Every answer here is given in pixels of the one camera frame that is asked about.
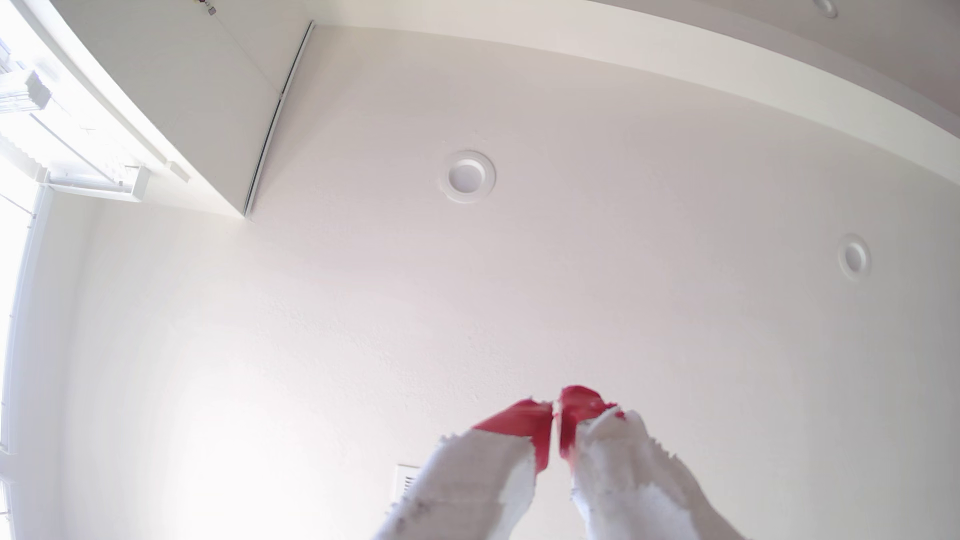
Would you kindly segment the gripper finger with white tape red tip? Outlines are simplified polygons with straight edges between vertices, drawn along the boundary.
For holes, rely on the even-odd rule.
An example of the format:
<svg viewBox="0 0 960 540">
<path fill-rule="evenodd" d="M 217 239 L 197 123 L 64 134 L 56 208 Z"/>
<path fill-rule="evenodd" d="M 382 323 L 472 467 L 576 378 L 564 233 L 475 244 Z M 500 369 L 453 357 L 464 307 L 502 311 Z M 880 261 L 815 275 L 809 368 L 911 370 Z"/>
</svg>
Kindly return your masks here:
<svg viewBox="0 0 960 540">
<path fill-rule="evenodd" d="M 509 539 L 549 462 L 551 401 L 519 400 L 443 438 L 375 539 Z"/>
<path fill-rule="evenodd" d="M 581 385 L 558 404 L 559 453 L 588 539 L 743 539 L 637 411 Z"/>
</svg>

